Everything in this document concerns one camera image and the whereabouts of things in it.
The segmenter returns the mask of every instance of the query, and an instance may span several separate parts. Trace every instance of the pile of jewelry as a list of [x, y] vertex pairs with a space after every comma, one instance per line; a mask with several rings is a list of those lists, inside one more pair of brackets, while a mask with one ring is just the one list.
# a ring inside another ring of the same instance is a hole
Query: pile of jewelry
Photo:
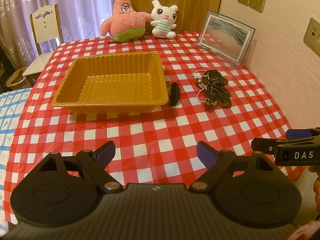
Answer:
[[[200, 103], [204, 103], [205, 107], [209, 108], [211, 106], [219, 105], [224, 108], [230, 108], [231, 94], [228, 89], [225, 88], [228, 85], [228, 80], [224, 78], [220, 72], [217, 70], [207, 70], [202, 75], [201, 79], [197, 78], [196, 86], [200, 89], [197, 94], [197, 99]], [[198, 97], [199, 94], [203, 92], [206, 97], [205, 101], [201, 101]]]

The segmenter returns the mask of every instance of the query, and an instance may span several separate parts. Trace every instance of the pink starfish plush toy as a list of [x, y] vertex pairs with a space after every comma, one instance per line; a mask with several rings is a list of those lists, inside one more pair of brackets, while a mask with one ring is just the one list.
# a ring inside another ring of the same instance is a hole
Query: pink starfish plush toy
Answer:
[[144, 35], [146, 22], [151, 21], [151, 15], [136, 12], [130, 0], [115, 0], [112, 16], [102, 23], [100, 33], [101, 36], [109, 33], [118, 42], [135, 41]]

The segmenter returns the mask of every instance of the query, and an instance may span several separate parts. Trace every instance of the red and white tablecloth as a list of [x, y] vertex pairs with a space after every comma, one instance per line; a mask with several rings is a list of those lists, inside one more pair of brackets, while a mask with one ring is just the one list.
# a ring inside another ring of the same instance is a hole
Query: red and white tablecloth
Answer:
[[[53, 53], [25, 104], [10, 150], [4, 184], [3, 209], [8, 221], [16, 222], [10, 195], [32, 168], [49, 152], [75, 155], [95, 150], [107, 140], [116, 144], [116, 156], [106, 168], [122, 184], [128, 182], [179, 183], [190, 185], [205, 172], [196, 155], [196, 143], [249, 155], [255, 137], [283, 138], [290, 125], [251, 71], [231, 67], [195, 44], [197, 33], [178, 33], [173, 40], [145, 35], [138, 41], [115, 43], [110, 37], [62, 44]], [[157, 51], [169, 88], [178, 82], [180, 102], [158, 106], [152, 113], [72, 114], [52, 107], [52, 98], [63, 76], [77, 57], [115, 52]], [[208, 111], [196, 95], [192, 73], [215, 68], [229, 80], [232, 107]], [[281, 169], [296, 179], [302, 167]]]

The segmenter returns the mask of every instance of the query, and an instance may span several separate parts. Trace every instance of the chair seat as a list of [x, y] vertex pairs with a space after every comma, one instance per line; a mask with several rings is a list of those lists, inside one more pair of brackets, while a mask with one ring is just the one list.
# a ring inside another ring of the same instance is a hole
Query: chair seat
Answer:
[[22, 75], [25, 77], [35, 73], [41, 73], [52, 54], [53, 51], [39, 55]]

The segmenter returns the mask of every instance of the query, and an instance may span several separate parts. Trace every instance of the curtain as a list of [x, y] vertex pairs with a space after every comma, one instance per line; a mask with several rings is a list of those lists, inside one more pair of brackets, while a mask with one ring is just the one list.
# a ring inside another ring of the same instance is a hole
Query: curtain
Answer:
[[[64, 41], [100, 36], [102, 22], [112, 14], [114, 0], [0, 0], [0, 45], [16, 69], [38, 56], [30, 14], [44, 5], [59, 5]], [[53, 51], [56, 40], [42, 42], [41, 52]]]

